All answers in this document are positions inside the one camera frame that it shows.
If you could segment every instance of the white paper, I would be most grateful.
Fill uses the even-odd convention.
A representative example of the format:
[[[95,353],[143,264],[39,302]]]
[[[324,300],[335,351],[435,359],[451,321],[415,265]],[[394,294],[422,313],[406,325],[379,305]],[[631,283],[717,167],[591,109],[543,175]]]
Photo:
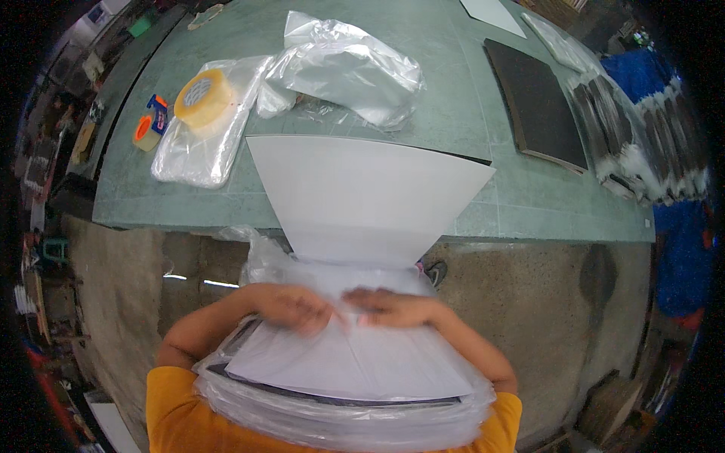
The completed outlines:
[[[246,141],[292,249],[327,262],[413,265],[496,171],[435,151],[355,138]]]
[[[521,26],[499,0],[460,0],[460,2],[473,19],[478,19],[526,38]]]
[[[262,323],[225,370],[292,391],[362,401],[420,401],[473,391],[457,352],[430,328],[357,327],[355,316],[348,316],[349,332],[332,321],[313,338]]]

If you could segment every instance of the packing tape roll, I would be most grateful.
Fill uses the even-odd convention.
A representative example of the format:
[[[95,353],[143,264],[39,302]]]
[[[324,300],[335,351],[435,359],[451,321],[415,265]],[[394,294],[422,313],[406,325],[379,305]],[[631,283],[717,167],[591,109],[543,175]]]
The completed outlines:
[[[236,114],[236,104],[229,104],[227,108],[222,110],[219,116],[216,117],[209,124],[200,128],[189,128],[194,135],[200,140],[207,140],[208,138],[223,134],[231,126],[231,122]]]
[[[224,73],[210,69],[197,74],[181,89],[174,115],[192,129],[203,128],[219,118],[233,98],[234,91]]]
[[[151,129],[152,121],[151,115],[141,117],[133,134],[133,144],[146,152],[151,151],[161,140],[161,134]]]

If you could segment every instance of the hand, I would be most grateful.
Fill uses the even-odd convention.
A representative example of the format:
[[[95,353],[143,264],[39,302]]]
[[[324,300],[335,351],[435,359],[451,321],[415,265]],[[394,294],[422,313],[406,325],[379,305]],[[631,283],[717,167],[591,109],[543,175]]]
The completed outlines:
[[[290,328],[301,336],[318,334],[333,316],[347,326],[347,321],[329,302],[304,286],[256,285],[254,310],[272,324]]]
[[[433,297],[396,294],[386,289],[376,291],[356,288],[342,299],[358,307],[374,309],[358,317],[358,325],[387,325],[389,327],[418,327],[426,323],[435,325],[448,310]]]

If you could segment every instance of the dark brown board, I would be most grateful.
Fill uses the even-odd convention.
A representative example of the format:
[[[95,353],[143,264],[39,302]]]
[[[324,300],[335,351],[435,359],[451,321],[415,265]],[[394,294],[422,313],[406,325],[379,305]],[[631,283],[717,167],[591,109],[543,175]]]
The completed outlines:
[[[584,127],[584,140],[587,143],[589,154],[594,163],[607,159],[610,156],[607,139],[602,126],[597,119],[597,113],[587,96],[587,87],[579,85],[573,90],[574,111],[578,114],[579,122]]]
[[[588,170],[574,118],[549,65],[486,39],[488,55],[508,105],[518,150],[570,170]]]

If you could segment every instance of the stack of boards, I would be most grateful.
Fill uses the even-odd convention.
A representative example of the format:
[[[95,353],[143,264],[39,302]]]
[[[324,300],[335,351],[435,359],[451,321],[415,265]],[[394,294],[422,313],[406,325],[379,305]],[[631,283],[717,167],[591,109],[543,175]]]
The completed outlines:
[[[504,93],[518,150],[580,175],[587,171],[579,131],[549,65],[490,39],[484,50]]]
[[[573,108],[602,184],[610,189],[617,185],[625,196],[653,203],[704,197],[707,152],[679,87],[668,86],[664,93],[644,98],[630,109],[631,116],[617,89],[600,75],[572,91]]]

